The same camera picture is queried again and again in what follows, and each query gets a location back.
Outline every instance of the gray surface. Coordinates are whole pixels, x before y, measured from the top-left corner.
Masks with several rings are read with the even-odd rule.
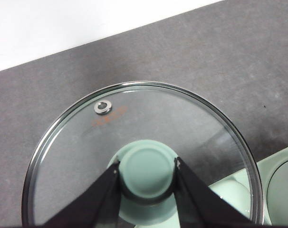
[[[210,100],[260,160],[288,146],[288,1],[224,1],[0,72],[0,226],[20,224],[42,134],[110,84],[156,80]]]

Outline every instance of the pot lid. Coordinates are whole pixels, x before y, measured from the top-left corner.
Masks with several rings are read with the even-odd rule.
[[[142,140],[161,143],[174,151],[207,185],[214,184],[215,192],[232,191],[231,182],[220,186],[216,182],[244,170],[243,185],[249,190],[249,199],[245,200],[248,217],[261,222],[257,167],[231,121],[211,103],[187,90],[157,82],[129,82],[89,94],[48,129],[26,176],[23,223],[46,222],[83,193],[118,151]],[[242,208],[228,202],[236,209]],[[172,209],[164,218],[152,218],[143,225],[162,222],[174,212]]]

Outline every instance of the metal rim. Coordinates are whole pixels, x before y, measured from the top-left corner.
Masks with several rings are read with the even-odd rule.
[[[183,93],[191,98],[196,99],[197,101],[203,103],[204,105],[208,106],[212,111],[214,111],[227,125],[230,127],[241,143],[243,149],[245,150],[247,154],[247,161],[245,161],[246,165],[250,167],[250,169],[253,171],[248,172],[248,175],[250,176],[250,190],[251,190],[251,213],[250,213],[250,219],[255,222],[262,224],[263,223],[263,195],[262,195],[262,186],[260,181],[260,175],[258,172],[257,165],[253,159],[252,153],[244,140],[243,136],[237,129],[237,127],[232,123],[232,121],[216,106],[208,102],[206,99],[186,90],[183,88],[180,88],[175,85],[161,83],[161,82],[154,82],[154,81],[132,81],[132,82],[125,82],[125,83],[119,83],[111,86],[104,87],[102,89],[99,89],[97,91],[94,91],[85,97],[79,99],[77,102],[75,102],[73,105],[71,105],[67,110],[65,110],[57,119],[56,121],[49,127],[49,129],[45,132],[44,136],[40,139],[35,152],[31,158],[27,174],[24,181],[23,191],[22,191],[22,202],[21,202],[21,219],[22,224],[24,226],[34,225],[34,218],[33,218],[33,202],[30,200],[33,197],[33,192],[31,192],[31,188],[33,187],[34,183],[32,180],[32,177],[35,175],[35,168],[38,165],[38,159],[40,157],[40,154],[42,153],[42,147],[47,142],[48,138],[51,136],[53,131],[58,127],[58,125],[74,110],[76,110],[80,105],[83,103],[102,95],[106,92],[110,92],[117,89],[127,88],[131,86],[154,86],[154,87],[161,87],[170,89],[173,91],[177,91],[180,93]]]

